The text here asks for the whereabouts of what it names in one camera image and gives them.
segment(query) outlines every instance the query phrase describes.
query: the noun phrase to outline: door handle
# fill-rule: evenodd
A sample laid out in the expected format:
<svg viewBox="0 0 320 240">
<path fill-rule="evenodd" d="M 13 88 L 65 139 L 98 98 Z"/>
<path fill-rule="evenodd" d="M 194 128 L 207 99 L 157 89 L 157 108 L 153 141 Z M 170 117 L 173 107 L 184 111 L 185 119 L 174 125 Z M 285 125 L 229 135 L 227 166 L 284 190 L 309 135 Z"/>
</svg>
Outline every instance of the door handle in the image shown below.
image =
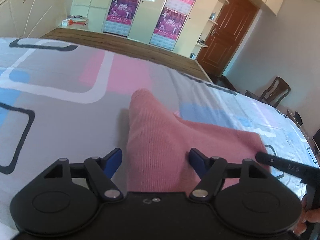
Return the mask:
<svg viewBox="0 0 320 240">
<path fill-rule="evenodd" d="M 215 35 L 215 34 L 219 34 L 219 33 L 217 32 L 216 29 L 213 29 L 210 35 L 213 36 L 213 35 Z"/>
</svg>

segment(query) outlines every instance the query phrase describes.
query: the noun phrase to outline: patterned bedspread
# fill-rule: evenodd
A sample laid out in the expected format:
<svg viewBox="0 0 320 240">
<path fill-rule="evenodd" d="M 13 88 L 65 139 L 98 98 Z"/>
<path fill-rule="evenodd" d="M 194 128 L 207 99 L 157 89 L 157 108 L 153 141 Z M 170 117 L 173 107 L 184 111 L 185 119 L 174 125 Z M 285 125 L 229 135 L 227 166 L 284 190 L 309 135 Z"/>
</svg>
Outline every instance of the patterned bedspread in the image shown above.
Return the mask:
<svg viewBox="0 0 320 240">
<path fill-rule="evenodd" d="M 125 155 L 128 107 L 139 88 L 183 119 L 256 132 L 269 153 L 319 167 L 300 130 L 271 106 L 145 60 L 62 41 L 0 38 L 0 238 L 14 232 L 12 197 L 58 158 L 83 162 L 116 147 Z M 113 177 L 123 191 L 125 166 L 124 158 Z M 298 179 L 272 173 L 304 195 Z"/>
</svg>

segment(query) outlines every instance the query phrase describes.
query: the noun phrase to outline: chair backrest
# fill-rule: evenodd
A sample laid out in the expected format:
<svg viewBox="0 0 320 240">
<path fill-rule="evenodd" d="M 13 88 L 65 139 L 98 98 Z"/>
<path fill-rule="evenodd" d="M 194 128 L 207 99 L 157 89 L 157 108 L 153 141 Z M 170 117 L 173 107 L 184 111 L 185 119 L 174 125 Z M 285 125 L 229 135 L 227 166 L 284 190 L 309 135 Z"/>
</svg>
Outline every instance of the chair backrest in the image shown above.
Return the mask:
<svg viewBox="0 0 320 240">
<path fill-rule="evenodd" d="M 276 86 L 275 90 L 270 93 L 268 98 L 266 98 L 266 94 L 274 88 L 277 81 L 279 83 Z M 276 98 L 279 95 L 281 95 L 283 92 L 285 92 L 286 90 L 287 90 L 287 92 L 285 94 L 283 94 L 275 104 L 272 105 L 271 102 L 276 100 Z M 289 85 L 281 77 L 276 77 L 275 80 L 273 81 L 273 83 L 271 84 L 271 86 L 262 93 L 261 97 L 259 98 L 259 101 L 262 102 L 263 100 L 265 100 L 269 105 L 271 105 L 273 107 L 277 107 L 278 104 L 280 103 L 280 101 L 284 97 L 286 97 L 290 93 L 290 91 L 291 91 L 291 88 L 289 87 Z"/>
</svg>

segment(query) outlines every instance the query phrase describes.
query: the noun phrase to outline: metal screw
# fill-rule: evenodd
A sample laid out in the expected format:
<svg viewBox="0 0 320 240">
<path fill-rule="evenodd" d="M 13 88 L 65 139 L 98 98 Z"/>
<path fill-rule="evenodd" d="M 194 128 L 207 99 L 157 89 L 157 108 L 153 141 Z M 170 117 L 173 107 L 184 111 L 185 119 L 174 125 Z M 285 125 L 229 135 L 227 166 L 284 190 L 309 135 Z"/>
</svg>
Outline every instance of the metal screw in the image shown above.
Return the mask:
<svg viewBox="0 0 320 240">
<path fill-rule="evenodd" d="M 192 192 L 193 196 L 203 198 L 206 197 L 209 193 L 204 189 L 196 189 Z"/>
<path fill-rule="evenodd" d="M 117 198 L 120 196 L 120 194 L 120 191 L 116 189 L 109 189 L 104 193 L 104 195 L 108 198 Z"/>
</svg>

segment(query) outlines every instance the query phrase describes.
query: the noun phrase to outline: stack of books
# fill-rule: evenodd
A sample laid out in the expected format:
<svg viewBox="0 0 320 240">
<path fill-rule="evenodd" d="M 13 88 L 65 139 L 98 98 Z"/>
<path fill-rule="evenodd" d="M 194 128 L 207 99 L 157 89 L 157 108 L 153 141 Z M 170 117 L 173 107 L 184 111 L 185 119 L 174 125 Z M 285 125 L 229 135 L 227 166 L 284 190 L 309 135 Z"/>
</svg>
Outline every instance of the stack of books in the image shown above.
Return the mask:
<svg viewBox="0 0 320 240">
<path fill-rule="evenodd" d="M 89 19 L 82 15 L 69 16 L 67 19 L 62 21 L 62 26 L 68 26 L 72 24 L 86 25 Z"/>
</svg>

